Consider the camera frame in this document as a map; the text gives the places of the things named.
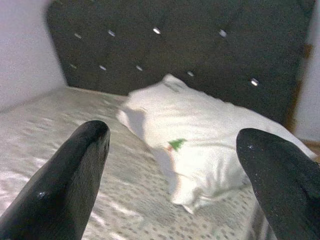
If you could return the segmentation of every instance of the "white bedsheet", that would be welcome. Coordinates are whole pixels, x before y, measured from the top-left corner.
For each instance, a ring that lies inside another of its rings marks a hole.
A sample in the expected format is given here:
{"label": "white bedsheet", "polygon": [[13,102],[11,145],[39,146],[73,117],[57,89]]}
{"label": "white bedsheet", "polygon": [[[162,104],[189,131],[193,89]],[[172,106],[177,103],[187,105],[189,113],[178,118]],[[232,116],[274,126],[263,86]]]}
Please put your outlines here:
{"label": "white bedsheet", "polygon": [[82,123],[102,120],[110,152],[84,240],[273,239],[246,186],[197,210],[173,205],[148,148],[116,119],[123,96],[66,87],[0,114],[0,214]]}

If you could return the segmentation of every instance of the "dark gray headboard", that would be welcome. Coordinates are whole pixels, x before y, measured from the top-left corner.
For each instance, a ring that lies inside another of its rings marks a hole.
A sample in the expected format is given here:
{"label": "dark gray headboard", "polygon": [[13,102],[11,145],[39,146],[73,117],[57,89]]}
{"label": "dark gray headboard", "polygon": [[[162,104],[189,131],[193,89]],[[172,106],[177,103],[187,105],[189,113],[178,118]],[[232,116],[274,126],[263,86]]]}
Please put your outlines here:
{"label": "dark gray headboard", "polygon": [[70,86],[126,95],[171,73],[283,124],[313,6],[314,0],[56,0],[47,22]]}

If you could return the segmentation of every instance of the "white wall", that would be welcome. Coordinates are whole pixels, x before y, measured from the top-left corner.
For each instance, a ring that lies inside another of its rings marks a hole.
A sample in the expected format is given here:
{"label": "white wall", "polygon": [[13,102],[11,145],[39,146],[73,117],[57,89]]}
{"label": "white wall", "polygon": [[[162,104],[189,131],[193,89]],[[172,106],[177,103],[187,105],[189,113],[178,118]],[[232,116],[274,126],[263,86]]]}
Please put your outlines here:
{"label": "white wall", "polygon": [[65,85],[45,21],[50,0],[0,0],[0,111]]}
{"label": "white wall", "polygon": [[316,1],[308,42],[313,52],[306,66],[302,89],[295,110],[294,135],[320,142],[320,2]]}

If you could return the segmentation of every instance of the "pillowcase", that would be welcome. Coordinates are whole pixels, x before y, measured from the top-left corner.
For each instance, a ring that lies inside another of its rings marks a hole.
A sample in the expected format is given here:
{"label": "pillowcase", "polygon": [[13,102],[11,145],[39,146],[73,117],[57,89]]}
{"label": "pillowcase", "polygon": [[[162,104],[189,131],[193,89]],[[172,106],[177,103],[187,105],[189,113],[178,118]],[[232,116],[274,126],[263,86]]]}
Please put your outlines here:
{"label": "pillowcase", "polygon": [[236,153],[241,129],[278,135],[316,156],[280,124],[189,88],[171,74],[129,93],[117,118],[150,147],[169,182],[171,201],[190,213],[249,182]]}

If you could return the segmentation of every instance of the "tufted button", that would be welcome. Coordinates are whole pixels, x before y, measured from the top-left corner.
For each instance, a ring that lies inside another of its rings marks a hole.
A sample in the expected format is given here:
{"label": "tufted button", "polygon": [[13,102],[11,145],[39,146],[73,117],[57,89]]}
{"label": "tufted button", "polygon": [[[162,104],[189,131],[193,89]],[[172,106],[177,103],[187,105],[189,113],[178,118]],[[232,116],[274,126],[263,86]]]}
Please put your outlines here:
{"label": "tufted button", "polygon": [[70,63],[69,66],[72,67],[73,69],[77,69],[77,66],[73,65],[72,63]]}
{"label": "tufted button", "polygon": [[136,69],[138,69],[139,71],[143,71],[142,67],[140,67],[139,65],[135,66]]}
{"label": "tufted button", "polygon": [[223,37],[223,38],[226,38],[226,37],[227,37],[227,33],[226,33],[224,30],[222,30],[222,29],[220,29],[219,35],[220,35],[221,37]]}
{"label": "tufted button", "polygon": [[191,77],[194,77],[194,76],[195,76],[192,71],[187,71],[186,73],[187,73],[189,76],[191,76]]}
{"label": "tufted button", "polygon": [[260,84],[260,82],[255,78],[251,78],[250,83],[255,87],[257,87]]}
{"label": "tufted button", "polygon": [[154,31],[156,34],[158,34],[158,35],[161,34],[159,28],[157,28],[157,27],[154,27],[154,28],[153,28],[153,31]]}
{"label": "tufted button", "polygon": [[111,31],[110,29],[108,30],[108,34],[111,35],[112,37],[116,36],[116,34],[113,31]]}
{"label": "tufted button", "polygon": [[82,36],[80,36],[78,33],[74,34],[78,39],[82,39]]}
{"label": "tufted button", "polygon": [[99,65],[99,68],[101,68],[103,71],[107,70],[104,66]]}

